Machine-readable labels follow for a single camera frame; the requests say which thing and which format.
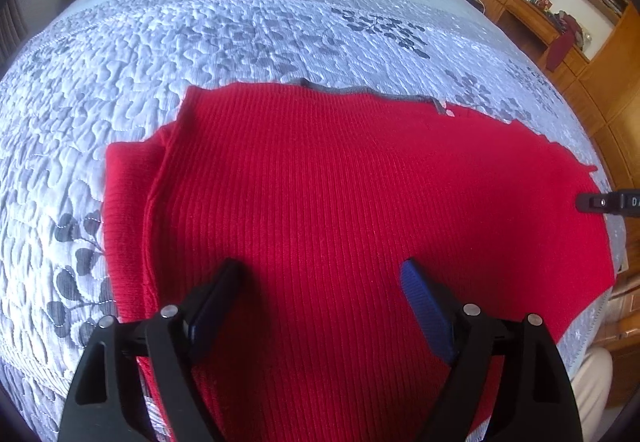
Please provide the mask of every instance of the black device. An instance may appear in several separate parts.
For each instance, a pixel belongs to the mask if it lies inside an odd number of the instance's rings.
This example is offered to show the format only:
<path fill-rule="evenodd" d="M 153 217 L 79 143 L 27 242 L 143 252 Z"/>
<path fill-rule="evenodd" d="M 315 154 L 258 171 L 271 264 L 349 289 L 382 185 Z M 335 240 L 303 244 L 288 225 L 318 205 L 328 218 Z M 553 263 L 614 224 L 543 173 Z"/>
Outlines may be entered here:
<path fill-rule="evenodd" d="M 606 213 L 640 217 L 640 189 L 621 189 L 611 193 L 580 193 L 575 207 L 582 213 Z"/>
<path fill-rule="evenodd" d="M 215 339 L 238 295 L 243 271 L 241 263 L 226 260 L 214 281 L 146 321 L 121 324 L 113 316 L 102 318 L 71 383 L 58 441 L 156 440 L 136 363 L 136 357 L 148 357 L 175 441 L 224 442 L 190 368 Z M 428 300 L 430 310 L 438 311 L 434 318 L 447 319 L 431 325 L 427 340 L 452 366 L 416 442 L 464 442 L 495 355 L 505 356 L 505 364 L 486 441 L 582 441 L 569 378 L 539 316 L 528 315 L 521 323 L 495 319 L 475 305 L 458 303 L 414 260 L 405 262 L 402 272 L 403 278 L 419 282 L 418 293 Z M 415 292 L 413 296 L 420 307 L 421 297 Z"/>

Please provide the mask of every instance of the bed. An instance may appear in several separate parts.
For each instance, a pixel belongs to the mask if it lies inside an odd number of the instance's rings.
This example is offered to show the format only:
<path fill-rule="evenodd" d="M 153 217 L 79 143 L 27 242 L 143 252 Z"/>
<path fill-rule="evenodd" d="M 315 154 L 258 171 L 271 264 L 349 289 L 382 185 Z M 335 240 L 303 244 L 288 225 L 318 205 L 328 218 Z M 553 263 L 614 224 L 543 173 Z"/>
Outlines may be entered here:
<path fill-rule="evenodd" d="M 106 145 L 175 119 L 191 84 L 301 78 L 518 119 L 596 165 L 609 190 L 564 99 L 464 0 L 77 0 L 0 82 L 0 382 L 42 440 L 56 439 L 92 329 L 117 314 L 102 248 Z M 622 221 L 607 230 L 619 267 Z M 608 297 L 559 342 L 570 375 Z"/>

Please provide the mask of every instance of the bedspread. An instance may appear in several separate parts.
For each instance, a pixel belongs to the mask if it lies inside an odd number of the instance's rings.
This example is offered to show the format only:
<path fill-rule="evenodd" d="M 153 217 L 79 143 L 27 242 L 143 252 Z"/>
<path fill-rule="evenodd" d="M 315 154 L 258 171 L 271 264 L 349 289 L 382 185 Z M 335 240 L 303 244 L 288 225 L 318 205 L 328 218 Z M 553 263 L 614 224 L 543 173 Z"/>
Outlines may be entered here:
<path fill-rule="evenodd" d="M 52 397 L 47 421 L 31 422 L 43 440 L 56 438 L 60 397 L 93 327 L 116 313 L 100 218 L 106 145 L 140 141 L 175 119 L 188 85 L 300 78 L 519 119 L 600 167 L 567 104 L 501 32 L 441 9 L 407 0 L 112 0 L 62 18 L 0 82 L 0 359 L 3 381 L 20 375 L 44 390 L 31 403 Z M 601 167 L 593 177 L 609 189 Z M 618 267 L 622 221 L 607 218 L 607 228 Z M 570 374 L 607 297 L 559 343 Z"/>

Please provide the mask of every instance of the leaf pattern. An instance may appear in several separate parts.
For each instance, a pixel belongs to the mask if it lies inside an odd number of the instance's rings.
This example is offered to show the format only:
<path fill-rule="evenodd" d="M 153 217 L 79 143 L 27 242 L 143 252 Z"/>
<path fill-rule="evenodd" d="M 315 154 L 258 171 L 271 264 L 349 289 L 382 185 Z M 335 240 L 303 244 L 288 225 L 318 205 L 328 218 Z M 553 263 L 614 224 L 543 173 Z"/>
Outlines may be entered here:
<path fill-rule="evenodd" d="M 539 69 L 532 68 L 528 65 L 525 66 L 517 64 L 512 60 L 508 61 L 506 67 L 506 74 L 523 85 L 536 99 L 540 107 L 542 107 L 546 112 L 555 114 L 554 109 L 550 104 L 548 94 L 551 93 L 555 99 L 559 101 L 564 100 L 555 90 L 548 90 L 548 80 Z"/>
<path fill-rule="evenodd" d="M 98 229 L 100 229 L 101 224 L 100 211 L 93 211 L 92 213 L 89 213 L 82 221 L 84 230 L 94 238 L 98 234 Z"/>
<path fill-rule="evenodd" d="M 69 213 L 65 213 L 60 217 L 60 221 L 56 224 L 53 236 L 59 242 L 73 242 L 80 238 L 80 226 L 78 221 Z"/>
<path fill-rule="evenodd" d="M 100 253 L 97 253 L 93 249 L 87 249 L 82 247 L 76 251 L 76 271 L 79 276 L 88 275 L 92 268 L 94 268 L 95 262 L 100 257 Z"/>
<path fill-rule="evenodd" d="M 56 276 L 56 286 L 62 297 L 72 301 L 78 301 L 81 299 L 73 269 L 69 265 L 65 266 L 65 268 Z"/>
<path fill-rule="evenodd" d="M 59 242 L 82 242 L 86 247 L 78 247 L 74 252 L 75 265 L 65 265 L 55 277 L 55 287 L 62 298 L 75 302 L 68 305 L 62 301 L 49 301 L 46 305 L 47 314 L 51 320 L 55 334 L 60 338 L 71 338 L 75 344 L 86 346 L 94 331 L 97 320 L 106 314 L 117 316 L 116 302 L 111 292 L 111 280 L 107 277 L 100 283 L 100 295 L 97 300 L 86 299 L 78 289 L 78 278 L 90 276 L 95 264 L 104 255 L 97 236 L 102 225 L 100 210 L 87 213 L 82 219 L 77 219 L 70 213 L 63 214 L 54 229 L 54 238 Z M 77 337 L 71 334 L 72 323 L 78 324 Z"/>
<path fill-rule="evenodd" d="M 91 320 L 85 321 L 81 324 L 78 330 L 78 339 L 82 346 L 87 346 L 91 334 L 94 333 L 95 323 Z"/>
<path fill-rule="evenodd" d="M 513 121 L 513 116 L 517 117 L 523 123 L 530 121 L 530 112 L 521 109 L 515 99 L 508 99 L 512 106 L 504 100 L 501 100 L 498 106 L 495 102 L 492 102 L 489 98 L 491 91 L 479 82 L 478 78 L 473 76 L 473 74 L 466 72 L 460 76 L 448 69 L 445 69 L 444 74 L 449 76 L 461 89 L 459 93 L 455 94 L 455 99 L 458 103 L 483 112 L 496 119 L 501 119 L 506 123 Z"/>
<path fill-rule="evenodd" d="M 425 60 L 431 59 L 431 56 L 429 56 L 426 51 L 416 45 L 427 46 L 427 42 L 416 34 L 418 31 L 426 32 L 423 26 L 418 26 L 411 22 L 405 25 L 397 18 L 387 18 L 386 16 L 379 15 L 356 17 L 354 11 L 339 8 L 331 8 L 331 12 L 335 15 L 340 15 L 342 19 L 347 22 L 347 27 L 350 28 L 351 31 L 381 34 L 385 38 L 398 42 L 400 47 L 411 50 L 420 58 L 424 58 Z"/>

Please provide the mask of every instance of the red sweater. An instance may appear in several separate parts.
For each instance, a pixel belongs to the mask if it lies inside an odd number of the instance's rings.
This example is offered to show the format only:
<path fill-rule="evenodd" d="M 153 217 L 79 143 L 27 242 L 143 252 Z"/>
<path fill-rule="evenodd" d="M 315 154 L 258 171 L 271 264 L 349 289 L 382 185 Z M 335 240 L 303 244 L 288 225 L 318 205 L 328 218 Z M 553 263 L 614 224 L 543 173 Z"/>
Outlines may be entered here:
<path fill-rule="evenodd" d="M 176 122 L 108 148 L 124 321 L 179 303 L 225 257 L 250 270 L 194 370 L 228 442 L 413 439 L 447 367 L 402 295 L 408 257 L 493 316 L 540 314 L 556 340 L 612 285 L 604 220 L 574 207 L 597 191 L 593 168 L 516 121 L 450 108 L 190 88 Z"/>

